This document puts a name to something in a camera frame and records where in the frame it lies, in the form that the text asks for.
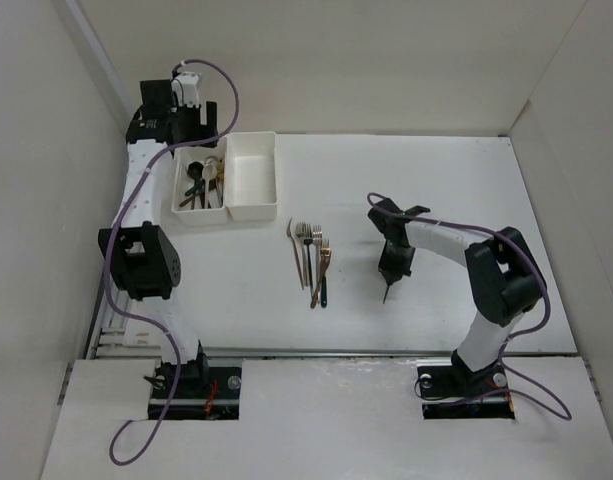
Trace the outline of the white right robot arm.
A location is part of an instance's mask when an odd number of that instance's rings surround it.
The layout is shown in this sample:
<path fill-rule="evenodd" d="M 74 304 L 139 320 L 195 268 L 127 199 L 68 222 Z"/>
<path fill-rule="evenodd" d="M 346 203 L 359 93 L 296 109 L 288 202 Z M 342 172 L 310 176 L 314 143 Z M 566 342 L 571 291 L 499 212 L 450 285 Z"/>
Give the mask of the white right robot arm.
<path fill-rule="evenodd" d="M 369 204 L 368 218 L 384 237 L 378 271 L 387 286 L 412 274 L 418 250 L 448 259 L 468 274 L 475 318 L 448 365 L 418 371 L 422 397 L 444 400 L 489 391 L 486 383 L 504 374 L 500 356 L 515 325 L 547 297 L 545 279 L 521 232 L 431 219 L 426 207 L 402 210 L 384 196 Z"/>

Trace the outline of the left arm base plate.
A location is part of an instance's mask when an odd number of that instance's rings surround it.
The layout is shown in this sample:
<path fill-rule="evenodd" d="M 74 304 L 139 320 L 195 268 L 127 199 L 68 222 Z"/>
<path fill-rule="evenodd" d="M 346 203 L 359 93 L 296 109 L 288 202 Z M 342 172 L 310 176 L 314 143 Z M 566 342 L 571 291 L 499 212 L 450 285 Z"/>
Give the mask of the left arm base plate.
<path fill-rule="evenodd" d="M 157 420 L 164 410 L 173 370 L 160 365 L 144 379 L 151 385 L 148 419 Z M 213 364 L 208 379 L 197 383 L 182 377 L 173 400 L 164 416 L 165 420 L 230 421 L 239 419 L 242 365 Z"/>

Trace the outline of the silver round spoon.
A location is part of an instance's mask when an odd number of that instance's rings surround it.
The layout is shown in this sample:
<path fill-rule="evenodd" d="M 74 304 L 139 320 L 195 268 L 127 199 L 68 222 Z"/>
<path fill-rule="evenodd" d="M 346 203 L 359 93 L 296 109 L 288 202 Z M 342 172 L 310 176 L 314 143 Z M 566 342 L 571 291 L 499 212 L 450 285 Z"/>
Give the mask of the silver round spoon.
<path fill-rule="evenodd" d="M 220 167 L 215 177 L 215 191 L 217 195 L 218 208 L 223 207 L 223 194 L 224 194 L 224 169 Z"/>

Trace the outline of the black spoon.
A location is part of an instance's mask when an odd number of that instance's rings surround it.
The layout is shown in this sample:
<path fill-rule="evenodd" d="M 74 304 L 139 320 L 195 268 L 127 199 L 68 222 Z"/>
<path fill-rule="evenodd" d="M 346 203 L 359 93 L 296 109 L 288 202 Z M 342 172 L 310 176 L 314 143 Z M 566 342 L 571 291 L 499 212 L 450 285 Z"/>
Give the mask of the black spoon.
<path fill-rule="evenodd" d="M 187 176 L 193 181 L 193 185 L 185 192 L 185 196 L 192 196 L 195 192 L 202 190 L 204 180 L 202 179 L 203 164 L 192 162 L 187 167 Z"/>

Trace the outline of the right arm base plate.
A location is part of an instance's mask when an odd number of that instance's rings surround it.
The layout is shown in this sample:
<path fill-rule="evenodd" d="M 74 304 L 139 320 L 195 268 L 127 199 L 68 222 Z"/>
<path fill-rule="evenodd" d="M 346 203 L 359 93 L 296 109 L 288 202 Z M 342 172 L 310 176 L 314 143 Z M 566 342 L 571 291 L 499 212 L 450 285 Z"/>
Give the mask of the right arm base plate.
<path fill-rule="evenodd" d="M 505 371 L 494 366 L 479 378 L 463 379 L 452 365 L 417 367 L 415 393 L 424 420 L 514 420 Z"/>

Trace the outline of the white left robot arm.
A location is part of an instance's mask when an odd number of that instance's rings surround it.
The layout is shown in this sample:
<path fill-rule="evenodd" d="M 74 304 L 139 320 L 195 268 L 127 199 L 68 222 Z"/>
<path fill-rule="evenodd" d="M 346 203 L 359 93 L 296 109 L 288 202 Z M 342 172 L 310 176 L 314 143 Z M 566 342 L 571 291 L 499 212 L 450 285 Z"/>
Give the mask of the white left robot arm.
<path fill-rule="evenodd" d="M 116 287 L 140 306 L 129 312 L 112 309 L 157 329 L 163 364 L 152 383 L 187 396 L 203 394 L 210 373 L 203 347 L 178 311 L 174 293 L 181 281 L 181 259 L 161 226 L 161 207 L 177 149 L 216 146 L 217 105 L 200 109 L 175 100 L 146 100 L 126 133 L 129 166 L 119 211 L 111 227 L 98 233 L 104 256 L 104 286 Z"/>

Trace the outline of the rose gold slim fork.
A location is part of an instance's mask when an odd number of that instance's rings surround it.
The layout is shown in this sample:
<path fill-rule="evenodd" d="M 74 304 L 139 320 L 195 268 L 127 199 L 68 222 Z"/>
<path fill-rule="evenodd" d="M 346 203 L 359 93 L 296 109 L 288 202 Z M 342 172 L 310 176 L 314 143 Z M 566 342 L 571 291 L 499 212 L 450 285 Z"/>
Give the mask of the rose gold slim fork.
<path fill-rule="evenodd" d="M 294 260 L 295 260 L 295 264 L 296 264 L 296 269 L 297 269 L 297 273 L 298 273 L 301 289 L 305 290 L 304 276 L 303 276 L 303 272 L 302 272 L 302 268 L 301 268 L 301 262 L 300 262 L 299 253 L 298 253 L 298 250 L 297 250 L 297 242 L 296 242 L 296 240 L 295 240 L 295 238 L 293 236 L 292 221 L 293 221 L 293 217 L 291 217 L 289 219 L 289 221 L 288 221 L 287 228 L 286 228 L 286 235 L 287 235 L 288 239 L 291 241 L 291 244 L 292 244 L 293 255 L 294 255 Z"/>

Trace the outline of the small copper spoon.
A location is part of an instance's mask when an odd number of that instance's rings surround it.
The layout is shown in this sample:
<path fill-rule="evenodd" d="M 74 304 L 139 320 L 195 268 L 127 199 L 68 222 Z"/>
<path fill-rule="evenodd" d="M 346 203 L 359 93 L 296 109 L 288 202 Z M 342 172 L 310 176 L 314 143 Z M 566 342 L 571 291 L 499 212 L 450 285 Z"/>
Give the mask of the small copper spoon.
<path fill-rule="evenodd" d="M 384 292 L 384 296 L 383 296 L 383 299 L 382 299 L 382 304 L 385 304 L 385 302 L 386 302 L 386 300 L 387 300 L 387 297 L 388 297 L 388 294 L 389 294 L 389 291 L 390 291 L 391 286 L 392 286 L 392 283 L 386 283 L 385 292 Z"/>

